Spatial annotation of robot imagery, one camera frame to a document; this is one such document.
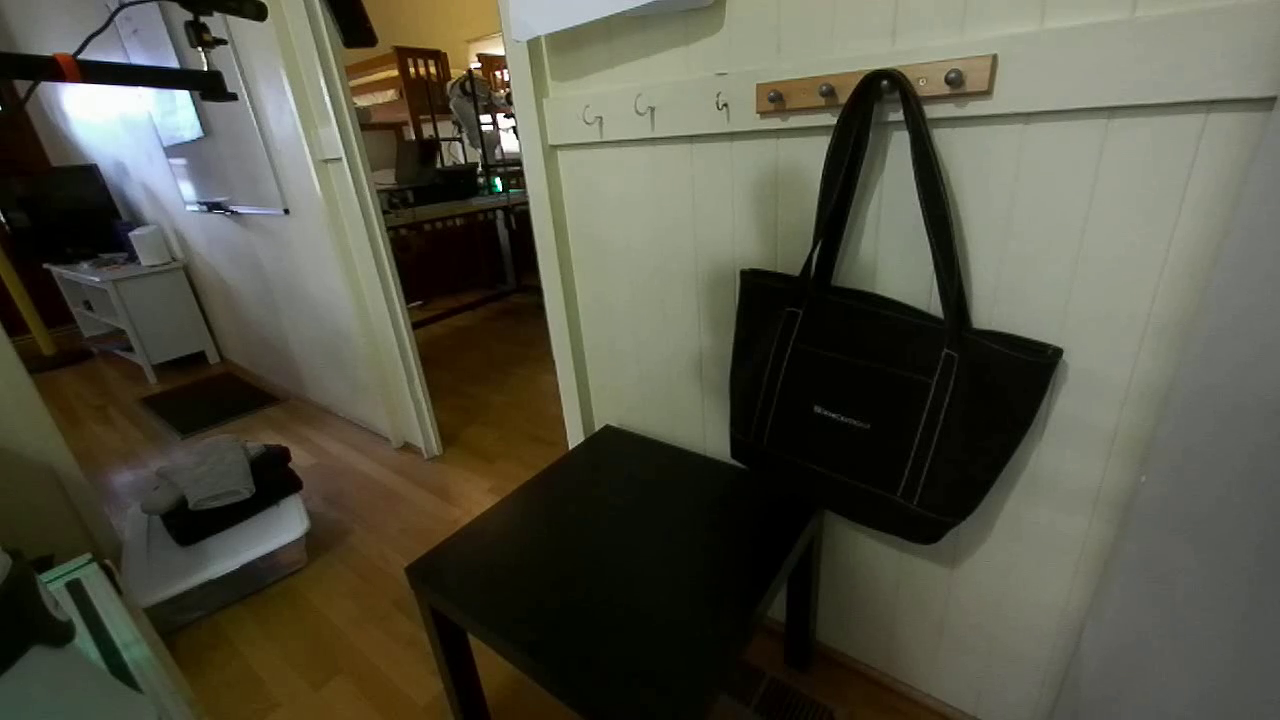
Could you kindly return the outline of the black tote bag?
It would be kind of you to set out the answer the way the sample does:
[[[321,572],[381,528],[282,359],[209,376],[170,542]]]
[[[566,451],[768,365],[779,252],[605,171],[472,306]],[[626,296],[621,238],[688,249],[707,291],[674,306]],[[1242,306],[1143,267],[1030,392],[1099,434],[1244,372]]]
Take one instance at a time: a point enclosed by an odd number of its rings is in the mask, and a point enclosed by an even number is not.
[[[885,96],[901,101],[914,144],[936,310],[838,278]],[[852,522],[940,542],[1019,451],[1062,359],[1056,343],[974,322],[925,101],[901,66],[869,73],[828,139],[803,265],[740,273],[731,457]]]

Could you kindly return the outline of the black square side table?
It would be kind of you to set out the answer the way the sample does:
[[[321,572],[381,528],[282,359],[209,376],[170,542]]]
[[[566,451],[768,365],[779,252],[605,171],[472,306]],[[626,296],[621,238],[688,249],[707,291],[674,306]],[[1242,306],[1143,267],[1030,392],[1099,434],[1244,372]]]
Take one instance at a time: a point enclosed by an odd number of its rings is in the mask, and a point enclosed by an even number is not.
[[[817,650],[822,507],[786,483],[602,428],[404,566],[451,720],[487,720],[487,644],[582,720],[704,720],[786,597]]]

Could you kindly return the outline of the wooden chair in kitchen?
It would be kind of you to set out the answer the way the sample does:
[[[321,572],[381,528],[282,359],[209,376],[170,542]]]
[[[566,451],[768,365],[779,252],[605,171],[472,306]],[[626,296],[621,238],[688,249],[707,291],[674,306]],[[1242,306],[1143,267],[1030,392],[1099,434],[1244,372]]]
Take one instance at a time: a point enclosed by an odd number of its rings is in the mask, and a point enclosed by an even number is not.
[[[450,54],[440,49],[397,49],[404,120],[422,144],[440,144],[450,120]]]

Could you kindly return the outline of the wooden peg rack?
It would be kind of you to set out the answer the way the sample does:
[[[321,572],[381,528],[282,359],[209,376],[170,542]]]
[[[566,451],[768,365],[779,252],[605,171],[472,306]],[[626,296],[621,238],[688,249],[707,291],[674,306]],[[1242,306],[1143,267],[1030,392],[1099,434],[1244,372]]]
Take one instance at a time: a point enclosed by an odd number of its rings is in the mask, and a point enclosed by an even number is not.
[[[915,82],[919,101],[988,96],[995,88],[995,54],[985,52],[985,54],[919,60],[919,64],[904,64],[904,74]],[[838,113],[862,80],[866,73],[761,80],[755,113],[761,117]]]

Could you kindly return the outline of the dark floor mat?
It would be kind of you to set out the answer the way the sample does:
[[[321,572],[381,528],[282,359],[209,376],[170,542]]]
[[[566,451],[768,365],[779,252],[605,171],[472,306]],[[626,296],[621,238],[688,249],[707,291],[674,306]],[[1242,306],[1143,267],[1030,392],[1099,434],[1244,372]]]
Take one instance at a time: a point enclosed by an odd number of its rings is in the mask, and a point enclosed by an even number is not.
[[[260,410],[273,404],[273,392],[221,372],[221,376],[201,376],[164,392],[145,397],[145,407],[170,425],[177,434],[195,434],[205,428],[240,419],[250,410]]]

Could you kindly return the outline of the white bin with clothes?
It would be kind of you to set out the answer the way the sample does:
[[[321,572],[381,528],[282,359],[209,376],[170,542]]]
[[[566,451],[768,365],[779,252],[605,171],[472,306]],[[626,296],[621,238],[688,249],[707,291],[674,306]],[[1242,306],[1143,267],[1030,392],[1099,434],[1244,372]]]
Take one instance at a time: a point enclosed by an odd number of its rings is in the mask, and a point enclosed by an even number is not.
[[[283,442],[205,434],[132,478],[119,576],[155,613],[307,538],[306,476]]]

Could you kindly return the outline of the white side cabinet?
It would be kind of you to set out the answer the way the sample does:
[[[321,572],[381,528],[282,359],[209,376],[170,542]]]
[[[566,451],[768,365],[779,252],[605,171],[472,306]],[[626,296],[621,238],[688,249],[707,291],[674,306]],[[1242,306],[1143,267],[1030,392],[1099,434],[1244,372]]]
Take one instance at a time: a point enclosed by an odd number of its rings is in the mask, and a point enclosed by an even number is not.
[[[132,359],[145,379],[159,365],[205,355],[221,359],[205,306],[191,291],[187,267],[170,265],[52,265],[81,337],[91,353]]]

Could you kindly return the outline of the white door frame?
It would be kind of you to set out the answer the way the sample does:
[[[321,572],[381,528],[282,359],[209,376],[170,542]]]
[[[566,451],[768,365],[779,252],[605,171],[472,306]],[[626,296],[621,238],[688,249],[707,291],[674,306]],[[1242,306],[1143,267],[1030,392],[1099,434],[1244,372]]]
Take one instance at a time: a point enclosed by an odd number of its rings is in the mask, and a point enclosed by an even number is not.
[[[415,447],[422,457],[438,457],[440,428],[408,306],[401,301],[387,226],[364,171],[364,144],[324,0],[282,0],[282,49],[297,88],[307,163],[321,183],[321,213],[334,223],[334,245],[346,261],[346,285],[355,301],[387,440]]]

